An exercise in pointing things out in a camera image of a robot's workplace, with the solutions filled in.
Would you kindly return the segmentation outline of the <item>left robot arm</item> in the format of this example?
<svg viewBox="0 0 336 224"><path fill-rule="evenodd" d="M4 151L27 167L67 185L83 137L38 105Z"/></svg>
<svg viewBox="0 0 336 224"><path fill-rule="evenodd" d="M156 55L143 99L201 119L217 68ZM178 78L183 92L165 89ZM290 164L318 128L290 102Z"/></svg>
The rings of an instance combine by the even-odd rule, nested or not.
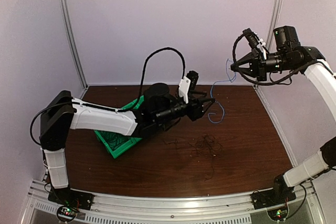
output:
<svg viewBox="0 0 336 224"><path fill-rule="evenodd" d="M147 138L170 128L169 123L187 116L191 121L203 117L215 102L205 92L179 88L178 96L170 94L165 83L149 86L127 109L116 109L85 102L61 91L40 117L39 145L44 152L54 194L64 205L76 197L70 190L66 168L65 147L70 130L86 129Z"/></svg>

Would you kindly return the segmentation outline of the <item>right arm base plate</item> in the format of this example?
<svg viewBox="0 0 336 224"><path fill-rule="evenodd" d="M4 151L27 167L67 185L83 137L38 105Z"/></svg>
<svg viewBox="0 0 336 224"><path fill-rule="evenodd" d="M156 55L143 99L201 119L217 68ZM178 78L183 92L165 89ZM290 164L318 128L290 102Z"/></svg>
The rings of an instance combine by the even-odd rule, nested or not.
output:
<svg viewBox="0 0 336 224"><path fill-rule="evenodd" d="M272 189L265 191L255 190L251 195L251 200L254 206L254 209L262 209L269 208L276 205L285 204L287 201L292 201L296 199L296 194L294 192L290 192L285 196L276 197L274 191Z"/></svg>

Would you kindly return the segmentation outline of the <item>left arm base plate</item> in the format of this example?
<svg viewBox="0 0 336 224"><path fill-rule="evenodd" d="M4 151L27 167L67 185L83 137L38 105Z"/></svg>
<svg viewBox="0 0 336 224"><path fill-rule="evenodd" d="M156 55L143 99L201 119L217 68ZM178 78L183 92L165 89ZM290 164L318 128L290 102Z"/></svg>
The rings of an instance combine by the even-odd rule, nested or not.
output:
<svg viewBox="0 0 336 224"><path fill-rule="evenodd" d="M54 189L52 188L48 200L65 205L73 209L90 210L93 202L93 194L85 193L70 188Z"/></svg>

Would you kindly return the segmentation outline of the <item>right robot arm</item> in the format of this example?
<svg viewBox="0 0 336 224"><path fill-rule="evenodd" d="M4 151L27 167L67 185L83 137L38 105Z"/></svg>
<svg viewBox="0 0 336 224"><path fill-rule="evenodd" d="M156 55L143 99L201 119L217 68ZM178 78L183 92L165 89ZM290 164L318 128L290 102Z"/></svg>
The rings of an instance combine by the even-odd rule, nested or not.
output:
<svg viewBox="0 0 336 224"><path fill-rule="evenodd" d="M301 45L293 26L273 30L276 51L266 49L263 40L247 28L235 40L231 70L246 81L264 87L277 86L302 75L304 87L312 91L315 99L304 100L303 105L317 105L330 117L335 117L335 72L323 54L313 46ZM272 203L279 204L294 187L335 168L335 138L301 164L277 176L269 192Z"/></svg>

